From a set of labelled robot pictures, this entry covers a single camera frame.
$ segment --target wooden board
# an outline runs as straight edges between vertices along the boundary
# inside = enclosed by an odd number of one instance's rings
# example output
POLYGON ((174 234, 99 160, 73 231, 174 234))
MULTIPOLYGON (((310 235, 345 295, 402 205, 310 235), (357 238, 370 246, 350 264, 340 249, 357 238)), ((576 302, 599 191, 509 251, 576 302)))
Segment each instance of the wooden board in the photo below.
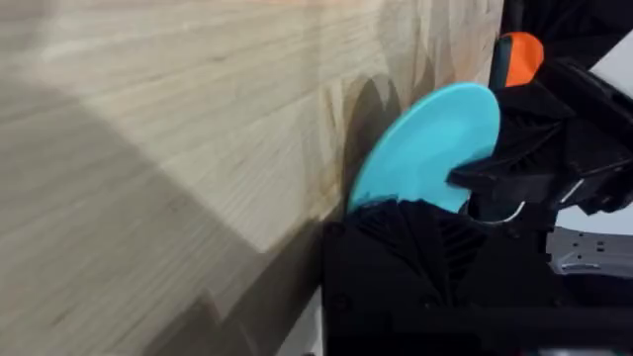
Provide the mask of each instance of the wooden board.
POLYGON ((487 81, 501 1, 0 0, 0 355, 272 354, 319 222, 412 101, 487 81))

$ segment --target cyan plastic piece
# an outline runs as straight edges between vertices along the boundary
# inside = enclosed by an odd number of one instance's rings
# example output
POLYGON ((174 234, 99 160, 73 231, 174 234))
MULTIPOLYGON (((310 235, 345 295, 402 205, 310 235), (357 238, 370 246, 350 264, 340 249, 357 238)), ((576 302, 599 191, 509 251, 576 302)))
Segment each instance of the cyan plastic piece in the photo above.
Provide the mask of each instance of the cyan plastic piece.
POLYGON ((356 177, 347 212, 398 199, 457 213, 470 191, 449 185, 448 174, 492 155, 499 122, 497 99, 487 87, 457 83, 429 94, 380 138, 356 177))

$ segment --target plastic disc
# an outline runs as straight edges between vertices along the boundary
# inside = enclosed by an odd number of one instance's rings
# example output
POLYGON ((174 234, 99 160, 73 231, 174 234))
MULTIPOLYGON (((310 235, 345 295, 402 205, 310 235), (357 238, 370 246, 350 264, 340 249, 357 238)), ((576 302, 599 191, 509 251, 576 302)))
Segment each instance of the plastic disc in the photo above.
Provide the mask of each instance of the plastic disc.
POLYGON ((467 189, 446 183, 462 164, 489 157, 497 144, 495 95, 475 83, 457 83, 421 99, 380 138, 356 177, 348 212, 389 199, 424 200, 457 213, 467 189))

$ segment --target light wood surface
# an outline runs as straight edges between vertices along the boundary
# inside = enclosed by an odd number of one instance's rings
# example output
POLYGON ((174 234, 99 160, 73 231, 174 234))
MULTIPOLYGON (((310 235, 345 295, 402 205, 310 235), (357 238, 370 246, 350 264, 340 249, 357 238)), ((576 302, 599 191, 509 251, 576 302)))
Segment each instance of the light wood surface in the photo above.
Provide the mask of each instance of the light wood surface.
POLYGON ((274 353, 319 222, 487 81, 501 1, 0 0, 0 355, 274 353))

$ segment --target white surface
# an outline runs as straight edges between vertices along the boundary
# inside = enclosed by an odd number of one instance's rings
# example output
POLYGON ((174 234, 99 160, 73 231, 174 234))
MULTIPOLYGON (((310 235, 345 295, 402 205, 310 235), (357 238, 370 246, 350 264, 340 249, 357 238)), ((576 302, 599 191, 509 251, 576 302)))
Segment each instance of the white surface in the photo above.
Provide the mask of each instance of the white surface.
POLYGON ((556 225, 593 233, 633 235, 633 206, 617 213, 598 213, 591 217, 580 208, 572 207, 559 213, 556 225))
POLYGON ((297 319, 295 326, 277 352, 277 356, 303 356, 311 352, 315 356, 322 356, 321 312, 320 289, 318 289, 304 312, 297 319))
POLYGON ((591 72, 633 98, 633 32, 622 40, 591 72))

